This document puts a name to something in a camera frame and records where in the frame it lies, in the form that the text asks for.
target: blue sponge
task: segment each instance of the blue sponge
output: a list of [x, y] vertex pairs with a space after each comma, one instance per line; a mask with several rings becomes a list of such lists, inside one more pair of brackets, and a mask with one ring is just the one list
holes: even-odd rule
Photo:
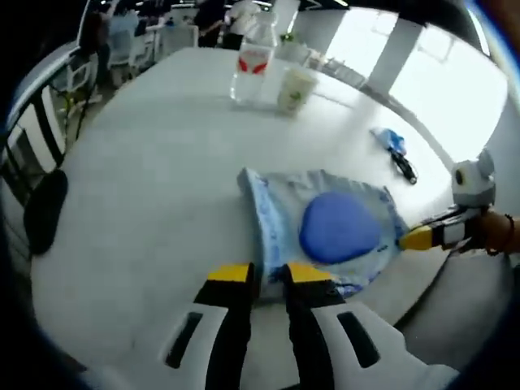
[[329, 192], [317, 196], [305, 209], [300, 245], [316, 262], [336, 264], [373, 250], [381, 225], [355, 196]]

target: person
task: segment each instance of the person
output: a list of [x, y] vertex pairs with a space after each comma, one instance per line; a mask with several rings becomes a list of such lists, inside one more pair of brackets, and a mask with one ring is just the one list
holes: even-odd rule
[[256, 24], [256, 14], [262, 12], [252, 0], [240, 0], [227, 13], [229, 31], [224, 36], [224, 49], [239, 50], [244, 35]]
[[139, 24], [139, 16], [134, 10], [129, 10], [125, 2], [120, 2], [114, 11], [114, 16], [110, 19], [109, 36], [122, 31], [129, 31], [132, 35], [135, 33]]
[[100, 87], [113, 88], [108, 61], [111, 55], [108, 40], [108, 23], [99, 12], [89, 12], [84, 19], [80, 35], [80, 55], [89, 61], [91, 54], [97, 54], [96, 84]]
[[199, 6], [193, 23], [198, 26], [199, 47], [216, 47], [224, 24], [223, 0], [197, 0]]
[[464, 247], [462, 252], [485, 249], [488, 253], [520, 253], [520, 218], [490, 210], [470, 223], [475, 232], [472, 245]]
[[182, 20], [180, 21], [181, 26], [191, 26], [193, 24], [193, 19], [187, 15], [184, 15], [182, 17]]

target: chair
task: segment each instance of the chair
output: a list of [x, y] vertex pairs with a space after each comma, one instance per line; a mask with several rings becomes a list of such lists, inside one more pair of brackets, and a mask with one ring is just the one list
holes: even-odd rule
[[336, 69], [334, 73], [334, 78], [343, 81], [344, 83], [356, 89], [360, 89], [366, 81], [363, 75], [360, 75], [359, 73], [357, 73], [349, 67], [346, 67], [345, 65], [341, 65], [338, 69]]
[[128, 65], [136, 69], [144, 67], [151, 59], [153, 43], [149, 43], [146, 35], [134, 37], [132, 40], [132, 48], [130, 49], [130, 57]]
[[130, 30], [119, 31], [109, 36], [110, 59], [108, 60], [108, 67], [129, 64], [133, 38], [133, 33]]
[[184, 47], [198, 47], [198, 27], [165, 26], [160, 31], [160, 41], [160, 59]]
[[309, 64], [312, 50], [296, 42], [285, 42], [276, 56], [290, 63], [298, 63], [303, 67]]
[[66, 67], [53, 79], [52, 85], [59, 92], [73, 93], [89, 82], [91, 65], [72, 58]]
[[330, 77], [335, 77], [336, 71], [343, 66], [343, 63], [336, 59], [329, 59], [325, 65], [323, 65], [322, 72]]
[[[65, 126], [68, 120], [86, 103], [76, 93], [80, 89], [95, 88], [96, 75], [98, 73], [98, 56], [93, 54], [88, 62], [80, 57], [72, 57], [65, 68], [58, 73], [51, 84], [65, 98], [67, 106], [59, 109], [60, 114], [65, 114]], [[89, 104], [98, 103], [102, 100], [94, 90], [90, 94]]]

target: white cup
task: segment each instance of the white cup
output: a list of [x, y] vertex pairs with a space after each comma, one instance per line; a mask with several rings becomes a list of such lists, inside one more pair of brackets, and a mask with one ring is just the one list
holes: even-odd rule
[[288, 69], [278, 95], [279, 110], [295, 115], [306, 104], [317, 83], [318, 80], [303, 71]]

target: floor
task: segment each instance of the floor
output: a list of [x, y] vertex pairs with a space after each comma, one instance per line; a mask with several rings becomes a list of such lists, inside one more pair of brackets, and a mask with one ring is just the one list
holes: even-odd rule
[[[89, 126], [89, 123], [92, 121], [92, 119], [96, 117], [96, 115], [114, 97], [116, 93], [117, 91], [113, 89], [97, 89], [96, 94], [102, 97], [101, 101], [89, 104], [86, 112], [84, 113], [84, 119], [81, 124], [80, 132], [82, 129], [85, 129]], [[68, 153], [77, 139], [78, 124], [80, 121], [82, 110], [75, 110], [75, 112], [72, 115], [70, 115], [68, 121], [66, 121], [65, 107], [67, 105], [67, 102], [64, 96], [60, 93], [57, 93], [53, 89], [51, 89], [50, 96], [53, 100], [54, 107], [56, 109], [56, 118], [58, 119], [58, 124], [60, 125], [62, 134], [65, 137], [65, 153]]]
[[505, 257], [481, 251], [451, 257], [396, 327], [419, 359], [461, 370], [493, 333], [512, 289], [511, 263]]

